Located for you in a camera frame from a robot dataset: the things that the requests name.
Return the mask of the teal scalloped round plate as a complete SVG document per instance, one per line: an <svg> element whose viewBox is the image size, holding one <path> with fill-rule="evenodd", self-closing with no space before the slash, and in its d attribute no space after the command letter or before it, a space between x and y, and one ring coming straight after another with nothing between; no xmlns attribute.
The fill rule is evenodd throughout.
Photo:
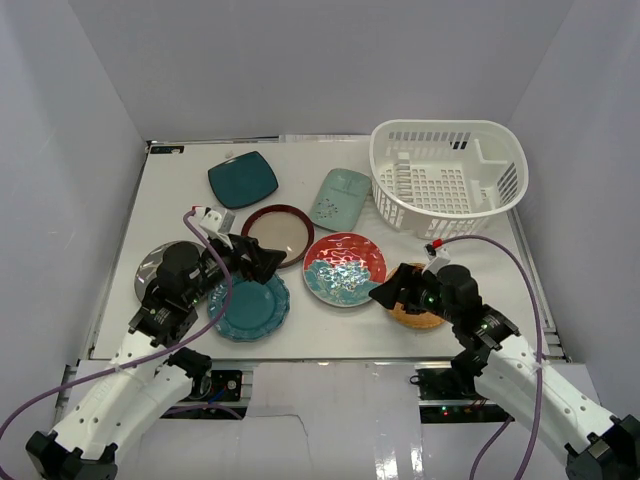
<svg viewBox="0 0 640 480"><path fill-rule="evenodd" d="M265 284L232 276L231 303L214 325L216 332L234 342L256 342L279 329L290 311L290 292L274 274Z"/></svg>

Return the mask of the red and teal wave plate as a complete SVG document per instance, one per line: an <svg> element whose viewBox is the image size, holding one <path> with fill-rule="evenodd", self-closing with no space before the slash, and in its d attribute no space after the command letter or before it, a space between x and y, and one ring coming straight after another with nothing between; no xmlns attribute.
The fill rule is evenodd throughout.
<svg viewBox="0 0 640 480"><path fill-rule="evenodd" d="M339 232L316 241L303 260L307 288L329 305L350 308L368 303L381 285L387 266L379 247L367 237Z"/></svg>

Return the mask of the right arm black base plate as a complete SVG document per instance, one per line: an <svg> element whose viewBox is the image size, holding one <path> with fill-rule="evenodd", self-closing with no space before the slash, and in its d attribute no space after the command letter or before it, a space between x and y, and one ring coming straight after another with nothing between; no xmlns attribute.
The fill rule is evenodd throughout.
<svg viewBox="0 0 640 480"><path fill-rule="evenodd" d="M418 389L423 425L502 423L508 418L501 407L479 395L450 367L417 369L409 383Z"/></svg>

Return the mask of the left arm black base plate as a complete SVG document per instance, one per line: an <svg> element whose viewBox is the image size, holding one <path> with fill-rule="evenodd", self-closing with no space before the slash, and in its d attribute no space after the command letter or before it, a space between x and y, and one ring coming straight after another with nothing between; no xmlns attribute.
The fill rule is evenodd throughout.
<svg viewBox="0 0 640 480"><path fill-rule="evenodd" d="M205 403L238 402L242 394L242 381L241 370L211 370L193 381L186 399Z"/></svg>

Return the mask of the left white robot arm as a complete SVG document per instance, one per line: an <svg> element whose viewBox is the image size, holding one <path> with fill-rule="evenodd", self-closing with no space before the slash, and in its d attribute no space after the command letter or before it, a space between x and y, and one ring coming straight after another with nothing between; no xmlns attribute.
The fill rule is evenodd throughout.
<svg viewBox="0 0 640 480"><path fill-rule="evenodd" d="M133 441L173 405L211 387L212 360L187 347L197 306L234 276L270 280L285 252L230 235L204 247L173 242L155 264L121 346L86 396L50 432L36 432L26 452L44 479L113 479Z"/></svg>

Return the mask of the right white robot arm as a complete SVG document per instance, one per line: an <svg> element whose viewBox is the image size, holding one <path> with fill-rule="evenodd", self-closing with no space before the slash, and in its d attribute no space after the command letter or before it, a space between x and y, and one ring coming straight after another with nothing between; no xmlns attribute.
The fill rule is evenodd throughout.
<svg viewBox="0 0 640 480"><path fill-rule="evenodd" d="M401 264L369 295L385 308L448 321L463 347L451 362L453 390L497 404L565 461L568 478L638 478L638 419L615 416L538 358L518 328L482 300L467 268L432 273Z"/></svg>

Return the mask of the orange woven round plate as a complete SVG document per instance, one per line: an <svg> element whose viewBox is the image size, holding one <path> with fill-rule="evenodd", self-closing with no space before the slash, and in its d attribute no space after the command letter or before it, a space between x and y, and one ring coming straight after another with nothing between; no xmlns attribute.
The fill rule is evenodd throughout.
<svg viewBox="0 0 640 480"><path fill-rule="evenodd" d="M388 272L386 280L390 280L396 274L399 265L400 264ZM424 263L407 263L407 265L411 266L411 269L417 279L422 278L422 271L425 267ZM387 313L397 323L416 330L430 330L445 323L444 319L430 312L424 312L417 315L409 314L404 310L400 303L396 303L393 309L387 309Z"/></svg>

